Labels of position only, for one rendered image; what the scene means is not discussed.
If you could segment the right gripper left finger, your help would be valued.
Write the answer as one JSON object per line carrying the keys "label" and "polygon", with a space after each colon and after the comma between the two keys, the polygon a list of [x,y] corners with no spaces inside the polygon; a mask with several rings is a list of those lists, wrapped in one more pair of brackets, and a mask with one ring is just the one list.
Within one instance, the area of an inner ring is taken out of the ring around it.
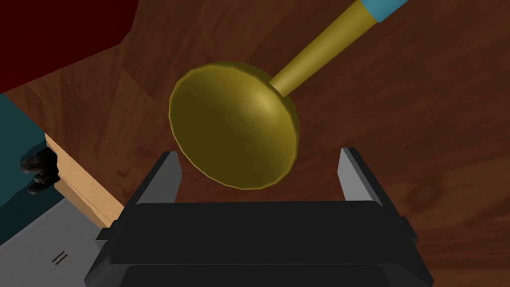
{"label": "right gripper left finger", "polygon": [[181,179],[182,170],[177,152],[165,151],[125,207],[132,208],[142,203],[173,203]]}

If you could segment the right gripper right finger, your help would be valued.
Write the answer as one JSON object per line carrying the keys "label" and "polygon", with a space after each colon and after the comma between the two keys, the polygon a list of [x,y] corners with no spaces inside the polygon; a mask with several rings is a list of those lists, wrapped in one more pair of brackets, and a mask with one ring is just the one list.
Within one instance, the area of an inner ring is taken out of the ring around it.
{"label": "right gripper right finger", "polygon": [[374,201],[384,206],[383,190],[355,148],[341,149],[337,174],[345,200]]}

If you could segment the gold and blue door knob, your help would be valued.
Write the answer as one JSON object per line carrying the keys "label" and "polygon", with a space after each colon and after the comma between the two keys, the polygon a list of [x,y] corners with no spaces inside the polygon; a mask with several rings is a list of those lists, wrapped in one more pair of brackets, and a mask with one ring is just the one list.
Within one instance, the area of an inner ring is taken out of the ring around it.
{"label": "gold and blue door knob", "polygon": [[210,179],[257,190],[280,182],[298,155],[299,119],[289,94],[408,0],[355,0],[274,77],[220,61],[190,70],[169,98],[172,134]]}

